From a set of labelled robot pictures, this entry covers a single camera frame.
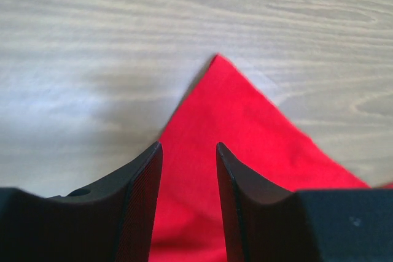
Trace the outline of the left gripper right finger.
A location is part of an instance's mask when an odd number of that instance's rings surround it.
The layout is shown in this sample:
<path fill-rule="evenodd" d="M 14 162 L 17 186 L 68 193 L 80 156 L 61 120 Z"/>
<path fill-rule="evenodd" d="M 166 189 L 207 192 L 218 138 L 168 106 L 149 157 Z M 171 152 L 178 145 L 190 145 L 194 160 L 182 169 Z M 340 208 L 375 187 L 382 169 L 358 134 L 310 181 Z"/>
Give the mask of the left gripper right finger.
<path fill-rule="evenodd" d="M 216 160 L 228 261 L 392 260 L 392 190 L 291 192 L 223 143 Z"/>

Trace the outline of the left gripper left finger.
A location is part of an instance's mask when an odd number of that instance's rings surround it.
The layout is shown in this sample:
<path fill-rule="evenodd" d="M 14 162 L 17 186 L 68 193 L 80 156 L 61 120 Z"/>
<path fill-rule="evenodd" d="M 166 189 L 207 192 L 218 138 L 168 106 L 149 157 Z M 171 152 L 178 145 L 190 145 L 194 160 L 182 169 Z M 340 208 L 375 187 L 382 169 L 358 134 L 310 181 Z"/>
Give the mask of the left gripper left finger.
<path fill-rule="evenodd" d="M 147 261 L 163 149 L 66 196 L 1 188 L 2 261 Z"/>

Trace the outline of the red t-shirt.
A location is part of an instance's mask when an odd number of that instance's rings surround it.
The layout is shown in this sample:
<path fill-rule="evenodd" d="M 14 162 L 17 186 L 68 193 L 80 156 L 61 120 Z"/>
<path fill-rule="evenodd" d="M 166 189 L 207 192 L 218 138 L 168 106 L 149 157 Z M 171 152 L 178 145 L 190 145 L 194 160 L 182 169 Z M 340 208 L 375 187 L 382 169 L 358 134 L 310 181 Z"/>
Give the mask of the red t-shirt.
<path fill-rule="evenodd" d="M 228 261 L 217 179 L 219 143 L 291 192 L 375 189 L 331 160 L 220 55 L 160 142 L 163 172 L 151 261 Z"/>

